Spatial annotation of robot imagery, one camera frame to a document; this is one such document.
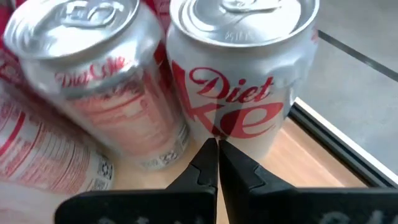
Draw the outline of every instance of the wooden surface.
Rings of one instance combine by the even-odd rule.
[[[114,157],[114,189],[166,188],[188,166],[198,150],[199,147],[191,141],[176,164],[158,172],[143,172],[130,162]],[[279,131],[268,155],[258,162],[297,187],[365,187],[345,166],[289,119]],[[217,216],[217,223],[228,223],[221,187],[218,193]]]

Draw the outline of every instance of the can rim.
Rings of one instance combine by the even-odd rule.
[[[23,58],[23,59],[34,59],[34,60],[51,60],[51,59],[58,59],[58,58],[65,58],[65,57],[70,57],[75,54],[80,54],[84,51],[87,51],[89,49],[92,49],[93,47],[98,46],[99,44],[103,44],[104,42],[107,42],[109,39],[112,39],[116,35],[119,35],[124,29],[126,29],[130,23],[134,21],[134,19],[137,16],[137,12],[139,7],[141,6],[141,0],[136,1],[136,5],[134,6],[134,9],[131,12],[131,15],[126,18],[126,20],[123,22],[121,26],[119,26],[117,29],[115,29],[111,35],[109,35],[108,38],[105,38],[103,40],[97,41],[84,49],[78,50],[76,52],[70,52],[67,54],[61,54],[61,55],[42,55],[42,54],[35,54],[35,53],[30,53],[27,52],[26,50],[22,50],[18,44],[18,42],[21,41],[24,37],[21,36],[21,34],[16,34],[16,31],[18,30],[18,27],[24,26],[23,22],[21,20],[13,19],[13,17],[24,17],[23,15],[25,13],[29,13],[31,9],[34,9],[34,7],[37,7],[37,5],[43,1],[50,1],[50,0],[29,0],[21,4],[12,14],[11,18],[9,19],[7,26],[5,28],[5,32],[3,33],[1,39],[4,42],[4,45],[7,46],[7,48],[13,52],[16,56]]]
[[[193,40],[197,40],[203,44],[208,44],[208,45],[212,45],[212,46],[216,46],[216,47],[227,47],[227,48],[231,48],[231,49],[265,47],[268,45],[283,42],[283,41],[301,33],[303,30],[305,30],[315,20],[317,14],[319,12],[319,8],[320,8],[320,0],[313,0],[314,1],[314,9],[312,11],[311,16],[307,19],[307,21],[303,25],[301,25],[300,27],[298,27],[297,29],[295,29],[293,32],[291,32],[289,35],[286,35],[285,37],[280,37],[280,38],[276,38],[276,39],[272,39],[272,40],[267,40],[264,42],[251,43],[251,44],[232,44],[232,43],[226,43],[226,42],[219,42],[217,40],[212,40],[212,39],[207,39],[207,38],[201,38],[197,35],[192,34],[191,32],[187,31],[186,29],[184,29],[181,26],[181,23],[177,22],[179,19],[178,15],[180,14],[181,4],[179,4],[179,5],[173,4],[172,3],[173,1],[185,2],[185,1],[190,1],[190,0],[171,0],[170,7],[169,7],[170,18],[171,18],[172,24],[175,25],[179,29],[179,31],[183,32],[185,35],[189,36]],[[173,5],[178,6],[178,9],[177,10],[173,9]]]

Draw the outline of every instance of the diet coke can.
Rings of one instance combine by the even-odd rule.
[[[0,80],[0,185],[9,182],[68,195],[110,189],[114,171],[108,159],[30,105]]]
[[[185,150],[164,32],[139,0],[27,1],[4,42],[40,95],[141,167],[163,168]]]
[[[263,156],[307,77],[319,0],[174,0],[167,54],[193,137]]]

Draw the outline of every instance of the silver can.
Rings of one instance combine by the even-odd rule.
[[[40,95],[141,167],[163,168],[185,150],[164,32],[139,0],[27,1],[4,42]]]
[[[167,55],[193,137],[269,149],[317,49],[319,0],[173,0]]]
[[[0,185],[67,195],[109,190],[113,165],[97,145],[82,141],[33,105],[0,79]]]

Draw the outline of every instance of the can lid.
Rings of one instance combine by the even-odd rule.
[[[174,0],[170,15],[195,39],[248,47],[288,38],[308,26],[318,9],[319,0]]]
[[[57,58],[108,40],[129,25],[139,0],[30,0],[11,16],[4,43],[22,58]]]

